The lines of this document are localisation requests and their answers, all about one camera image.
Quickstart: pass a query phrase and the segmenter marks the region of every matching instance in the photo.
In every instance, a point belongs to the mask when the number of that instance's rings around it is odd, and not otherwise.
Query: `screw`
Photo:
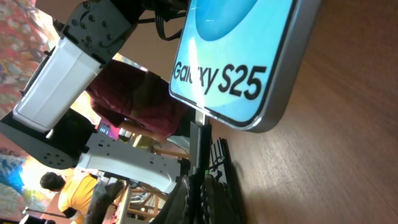
[[[83,2],[83,7],[85,7],[86,9],[89,9],[90,4],[88,2]]]
[[[78,26],[78,25],[79,25],[79,22],[78,22],[76,19],[72,19],[72,24],[73,24],[74,26]]]

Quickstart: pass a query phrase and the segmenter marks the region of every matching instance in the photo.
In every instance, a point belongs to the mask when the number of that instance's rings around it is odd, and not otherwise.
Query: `blue phone screen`
[[[264,104],[294,0],[191,0],[170,92],[237,126]]]

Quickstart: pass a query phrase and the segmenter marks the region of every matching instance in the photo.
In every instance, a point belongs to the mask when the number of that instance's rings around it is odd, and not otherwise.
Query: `person in yellow shirt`
[[[121,182],[118,183],[116,184],[117,193],[124,187],[123,184],[120,184]],[[99,222],[98,220],[102,222],[106,209],[116,198],[116,194],[107,192],[106,195],[102,195],[105,197],[97,198],[93,211],[89,212],[90,200],[96,184],[96,176],[88,172],[75,172],[68,178],[48,172],[40,179],[42,188],[60,194],[58,208],[72,221],[72,224],[84,224],[87,213],[90,213],[91,219],[95,219],[95,223]]]

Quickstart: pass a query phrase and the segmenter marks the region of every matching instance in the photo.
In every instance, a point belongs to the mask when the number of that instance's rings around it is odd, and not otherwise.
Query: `maroon shirt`
[[[86,89],[91,96],[91,107],[102,118],[118,127],[134,108],[132,93],[145,79],[146,72],[123,62],[112,60]],[[167,138],[173,135],[188,106],[172,98],[169,84],[159,79],[158,87],[164,91],[160,104],[140,111],[134,118],[143,128]]]

